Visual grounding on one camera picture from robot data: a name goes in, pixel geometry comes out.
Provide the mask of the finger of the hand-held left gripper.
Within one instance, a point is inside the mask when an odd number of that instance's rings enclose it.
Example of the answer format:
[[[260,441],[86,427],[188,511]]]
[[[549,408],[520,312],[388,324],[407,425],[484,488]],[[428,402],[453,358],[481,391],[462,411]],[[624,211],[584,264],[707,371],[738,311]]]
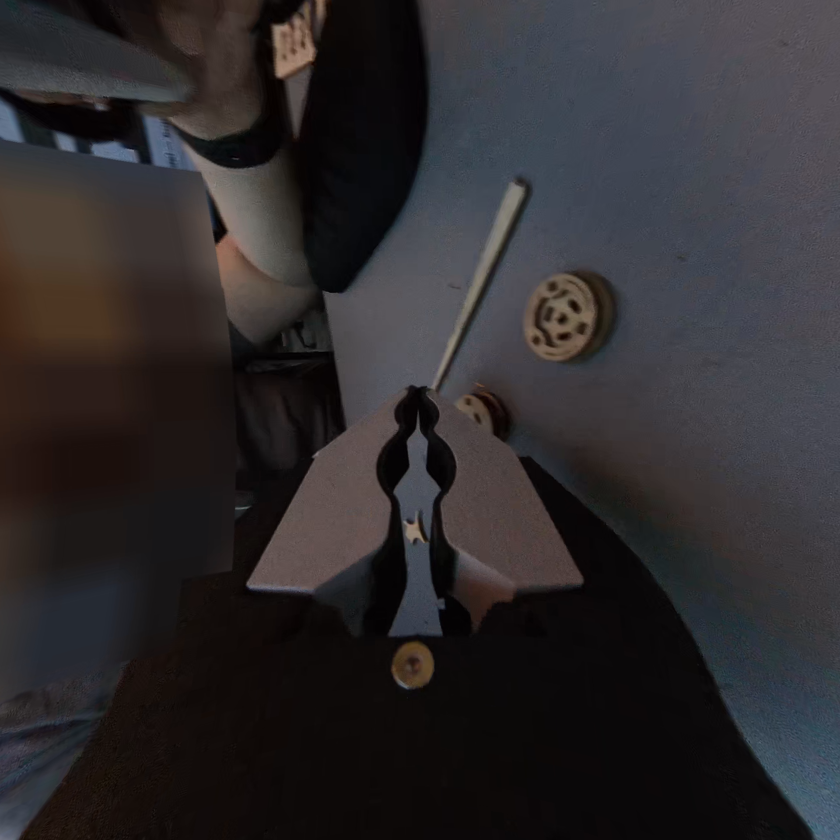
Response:
[[[180,68],[52,9],[1,11],[1,88],[141,102],[186,102]]]

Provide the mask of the thin wooden stick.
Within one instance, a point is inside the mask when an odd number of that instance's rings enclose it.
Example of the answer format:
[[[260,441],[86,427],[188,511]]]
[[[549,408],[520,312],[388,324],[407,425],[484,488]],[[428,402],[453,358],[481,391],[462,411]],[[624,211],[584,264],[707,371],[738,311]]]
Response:
[[[531,192],[530,184],[518,177],[509,182],[500,201],[492,226],[469,283],[464,303],[446,342],[430,389],[438,392],[444,385],[460,346],[476,315],[480,302],[495,276],[498,265],[513,236]]]

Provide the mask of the black wrist rest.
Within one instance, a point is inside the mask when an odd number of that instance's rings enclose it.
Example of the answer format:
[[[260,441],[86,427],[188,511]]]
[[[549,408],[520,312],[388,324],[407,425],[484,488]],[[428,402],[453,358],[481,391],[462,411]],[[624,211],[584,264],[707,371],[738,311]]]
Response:
[[[297,140],[304,253],[320,291],[346,291],[399,217],[427,107],[417,3],[331,2]]]

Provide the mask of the wooden wheel disc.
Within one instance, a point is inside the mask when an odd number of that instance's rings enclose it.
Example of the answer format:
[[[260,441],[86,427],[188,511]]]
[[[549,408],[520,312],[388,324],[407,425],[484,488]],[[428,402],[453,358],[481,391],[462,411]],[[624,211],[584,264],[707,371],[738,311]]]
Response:
[[[512,427],[511,415],[506,404],[495,393],[485,390],[466,393],[456,401],[455,407],[489,434],[502,442],[508,441]]]
[[[616,315],[610,281],[592,270],[573,269],[537,285],[524,309],[522,334],[541,361],[578,364],[607,345]]]

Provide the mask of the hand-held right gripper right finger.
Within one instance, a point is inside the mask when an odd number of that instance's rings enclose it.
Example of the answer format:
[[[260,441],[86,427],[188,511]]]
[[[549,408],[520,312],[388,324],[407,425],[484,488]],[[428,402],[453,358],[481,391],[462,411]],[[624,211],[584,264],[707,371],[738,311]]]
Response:
[[[426,471],[437,486],[429,532],[434,591],[475,632],[518,595],[571,592],[584,576],[520,458],[453,403],[420,396]]]

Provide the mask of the black wristband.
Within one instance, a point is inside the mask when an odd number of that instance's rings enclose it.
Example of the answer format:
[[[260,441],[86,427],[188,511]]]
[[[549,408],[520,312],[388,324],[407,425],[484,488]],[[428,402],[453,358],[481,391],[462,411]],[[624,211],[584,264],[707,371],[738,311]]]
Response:
[[[175,129],[179,139],[199,158],[229,170],[244,170],[269,163],[288,139],[285,118],[267,112],[247,130],[214,140],[200,139]]]

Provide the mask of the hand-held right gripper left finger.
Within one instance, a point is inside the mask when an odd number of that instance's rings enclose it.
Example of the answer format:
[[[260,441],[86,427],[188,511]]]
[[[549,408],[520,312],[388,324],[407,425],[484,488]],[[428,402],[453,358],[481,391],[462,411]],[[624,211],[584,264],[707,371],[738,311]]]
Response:
[[[313,458],[248,578],[263,594],[309,595],[352,634],[388,634],[406,589],[395,490],[409,466],[421,391],[407,387]]]

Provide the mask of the person's left hand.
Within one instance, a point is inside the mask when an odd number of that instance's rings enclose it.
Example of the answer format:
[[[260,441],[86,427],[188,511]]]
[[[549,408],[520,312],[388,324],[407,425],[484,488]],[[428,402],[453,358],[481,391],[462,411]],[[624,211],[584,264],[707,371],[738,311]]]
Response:
[[[192,81],[186,103],[165,118],[199,140],[250,129],[264,108],[255,29],[261,1],[166,1],[156,10],[163,35]]]

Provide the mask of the grey desk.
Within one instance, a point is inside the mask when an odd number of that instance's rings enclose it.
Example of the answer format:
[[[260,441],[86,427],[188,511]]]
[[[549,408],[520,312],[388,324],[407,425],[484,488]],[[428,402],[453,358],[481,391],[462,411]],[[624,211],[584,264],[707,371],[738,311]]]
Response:
[[[349,423],[430,384],[509,182],[531,195],[448,375],[608,522],[815,837],[838,838],[838,2],[421,2],[423,161],[328,299]],[[578,364],[537,285],[610,281]]]

